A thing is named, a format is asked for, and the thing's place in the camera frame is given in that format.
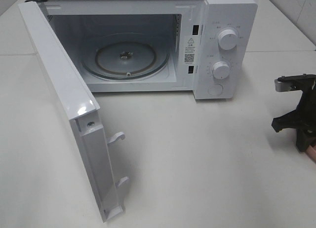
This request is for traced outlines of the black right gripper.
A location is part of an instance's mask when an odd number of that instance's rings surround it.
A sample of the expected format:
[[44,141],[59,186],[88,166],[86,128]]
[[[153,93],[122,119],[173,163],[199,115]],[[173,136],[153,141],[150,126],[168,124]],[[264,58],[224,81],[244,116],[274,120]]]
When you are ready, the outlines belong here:
[[[280,132],[287,128],[298,128],[300,119],[316,118],[316,78],[292,77],[292,81],[295,89],[302,91],[302,96],[294,111],[273,118],[271,126],[275,132]],[[315,145],[315,130],[296,130],[296,148],[299,152],[306,152],[309,146],[314,147]]]

